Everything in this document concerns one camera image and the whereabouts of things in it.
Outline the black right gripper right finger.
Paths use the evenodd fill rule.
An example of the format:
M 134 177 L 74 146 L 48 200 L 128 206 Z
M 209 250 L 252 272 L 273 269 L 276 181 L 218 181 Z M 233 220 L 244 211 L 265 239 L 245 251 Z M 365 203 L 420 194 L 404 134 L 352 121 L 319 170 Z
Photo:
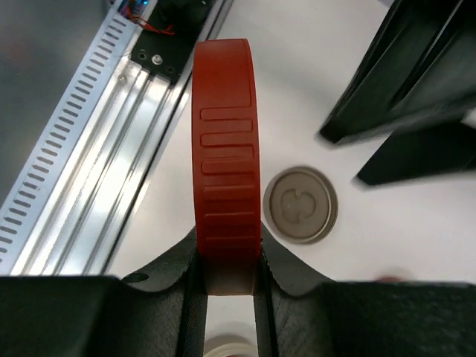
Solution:
M 475 286 L 337 282 L 263 228 L 254 296 L 261 356 L 473 356 Z

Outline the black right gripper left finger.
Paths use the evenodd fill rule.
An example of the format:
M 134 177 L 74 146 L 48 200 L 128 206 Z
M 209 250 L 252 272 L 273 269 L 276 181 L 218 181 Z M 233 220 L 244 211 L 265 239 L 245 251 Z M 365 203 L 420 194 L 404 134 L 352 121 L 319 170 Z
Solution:
M 3 356 L 201 356 L 208 298 L 191 231 L 122 279 L 3 277 Z

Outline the red round lid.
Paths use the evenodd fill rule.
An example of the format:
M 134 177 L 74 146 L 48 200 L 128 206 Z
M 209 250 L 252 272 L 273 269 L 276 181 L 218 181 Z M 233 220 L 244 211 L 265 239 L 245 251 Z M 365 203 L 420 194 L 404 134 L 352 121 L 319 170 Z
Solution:
M 261 255 L 260 144 L 247 39 L 200 42 L 191 92 L 193 201 L 209 295 L 252 295 Z

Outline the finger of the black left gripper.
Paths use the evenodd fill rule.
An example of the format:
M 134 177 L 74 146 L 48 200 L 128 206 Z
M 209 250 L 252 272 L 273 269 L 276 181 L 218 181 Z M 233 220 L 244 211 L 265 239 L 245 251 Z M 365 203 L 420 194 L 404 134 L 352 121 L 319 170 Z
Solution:
M 394 1 L 320 135 L 344 144 L 475 108 L 475 2 Z
M 361 168 L 369 186 L 475 170 L 475 129 L 435 126 L 393 133 Z

